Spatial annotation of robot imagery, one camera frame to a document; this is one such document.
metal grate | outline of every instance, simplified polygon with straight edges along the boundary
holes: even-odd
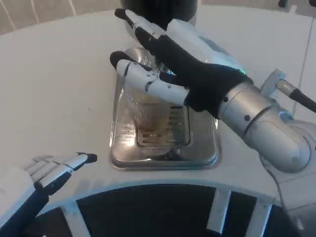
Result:
[[[143,149],[183,147],[190,143],[187,107],[173,106],[165,129],[151,133],[137,129],[137,145]]]

stainless steel tray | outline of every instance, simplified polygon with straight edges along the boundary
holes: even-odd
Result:
[[[157,69],[143,48],[126,52],[136,61]],[[126,106],[124,80],[117,79],[111,131],[111,161],[123,169],[212,168],[220,161],[217,120],[187,107],[171,108],[165,132],[144,133],[135,128]]]

clear plastic cup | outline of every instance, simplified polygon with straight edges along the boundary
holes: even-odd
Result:
[[[132,114],[136,128],[145,132],[158,132],[166,128],[169,121],[171,103],[144,94],[130,86],[124,86],[127,107]]]

white table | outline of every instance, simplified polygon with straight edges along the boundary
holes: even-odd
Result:
[[[300,83],[301,91],[316,101],[316,20],[313,20],[312,31],[308,43],[308,50],[304,69],[302,73],[302,80]],[[295,110],[296,119],[305,120],[308,122],[316,122],[316,114],[306,109],[304,106],[297,104]]]
[[[197,13],[197,29],[234,55],[258,86],[275,68],[299,84],[311,23],[310,17],[228,6],[203,6]],[[112,167],[108,156],[117,75],[109,55],[136,46],[113,11],[0,37],[1,165],[23,165],[40,154],[98,155],[98,162],[76,171],[44,211],[115,188],[157,183],[228,188],[279,204],[276,185],[258,154],[221,122],[222,162],[215,169]],[[293,109],[291,100],[274,96]]]

cable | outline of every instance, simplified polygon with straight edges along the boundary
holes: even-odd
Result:
[[[307,97],[303,92],[301,92],[299,89],[295,89],[292,91],[292,93],[289,95],[289,97],[306,107],[307,109],[313,111],[316,113],[316,103],[315,101],[311,100],[309,97]]]

